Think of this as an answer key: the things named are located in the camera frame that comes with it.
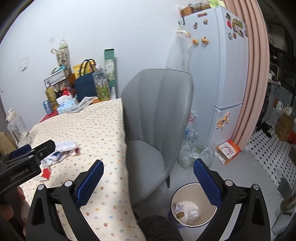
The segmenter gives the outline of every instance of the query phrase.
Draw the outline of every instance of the small orange box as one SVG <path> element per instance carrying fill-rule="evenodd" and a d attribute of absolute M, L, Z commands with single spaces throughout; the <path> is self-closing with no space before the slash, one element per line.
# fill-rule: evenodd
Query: small orange box
<path fill-rule="evenodd" d="M 215 156 L 226 165 L 232 159 L 234 159 L 240 152 L 240 148 L 231 140 L 224 142 L 223 144 L 217 146 L 215 150 Z"/>

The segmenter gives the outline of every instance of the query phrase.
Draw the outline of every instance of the refrigerator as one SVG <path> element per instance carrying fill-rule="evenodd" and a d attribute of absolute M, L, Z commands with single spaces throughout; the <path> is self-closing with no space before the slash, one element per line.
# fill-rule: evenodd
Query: refrigerator
<path fill-rule="evenodd" d="M 198 140 L 216 148 L 231 139 L 241 111 L 249 62 L 247 26 L 223 7 L 193 13 L 184 17 L 184 23 L 193 41 L 189 73 Z M 227 113 L 229 122 L 217 128 Z"/>

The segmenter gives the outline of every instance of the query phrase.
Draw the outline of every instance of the blue rubber grip pad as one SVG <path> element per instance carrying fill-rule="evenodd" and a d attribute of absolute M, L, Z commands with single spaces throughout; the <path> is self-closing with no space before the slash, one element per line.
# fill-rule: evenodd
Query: blue rubber grip pad
<path fill-rule="evenodd" d="M 207 195 L 210 203 L 217 206 L 219 209 L 222 204 L 221 190 L 199 160 L 194 162 L 193 172 L 200 182 L 200 185 L 202 186 L 202 189 Z"/>
<path fill-rule="evenodd" d="M 29 144 L 24 145 L 11 153 L 10 159 L 14 159 L 18 156 L 26 154 L 28 151 L 32 150 Z"/>
<path fill-rule="evenodd" d="M 78 187 L 76 193 L 76 207 L 80 208 L 89 201 L 104 173 L 104 164 L 99 161 Z"/>

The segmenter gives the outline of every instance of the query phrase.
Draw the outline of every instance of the chair leg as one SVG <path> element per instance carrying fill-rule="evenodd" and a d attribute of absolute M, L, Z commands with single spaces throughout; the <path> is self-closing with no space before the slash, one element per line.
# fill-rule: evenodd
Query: chair leg
<path fill-rule="evenodd" d="M 170 176 L 168 176 L 166 182 L 167 182 L 167 187 L 170 188 Z"/>

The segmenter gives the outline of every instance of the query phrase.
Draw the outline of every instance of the pink curtain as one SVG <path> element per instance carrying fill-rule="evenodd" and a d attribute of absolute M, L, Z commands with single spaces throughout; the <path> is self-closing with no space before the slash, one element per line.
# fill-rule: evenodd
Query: pink curtain
<path fill-rule="evenodd" d="M 258 121 L 269 73 L 269 45 L 265 21 L 257 0 L 224 0 L 226 8 L 242 19 L 249 33 L 249 69 L 242 109 L 232 140 L 243 150 Z"/>

